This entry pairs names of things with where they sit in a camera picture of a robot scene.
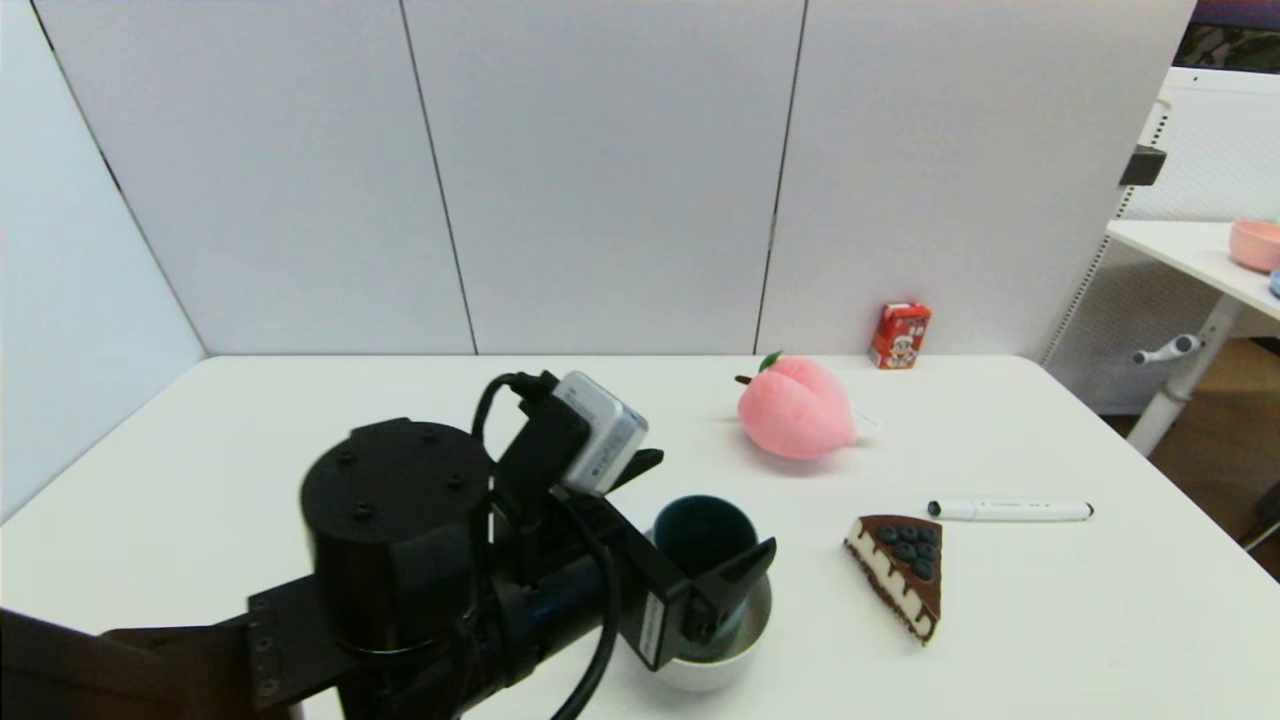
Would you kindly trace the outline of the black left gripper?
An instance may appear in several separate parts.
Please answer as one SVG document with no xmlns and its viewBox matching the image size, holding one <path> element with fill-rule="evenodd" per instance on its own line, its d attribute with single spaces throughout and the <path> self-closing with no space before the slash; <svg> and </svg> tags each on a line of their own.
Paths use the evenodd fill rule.
<svg viewBox="0 0 1280 720">
<path fill-rule="evenodd" d="M 640 448 L 607 493 L 664 459 L 660 448 Z M 506 511 L 509 665 L 530 673 L 596 628 L 653 671 L 675 657 L 682 624 L 695 647 L 727 646 L 776 553 L 771 537 L 690 582 L 608 498 L 545 493 L 531 512 Z"/>
</svg>

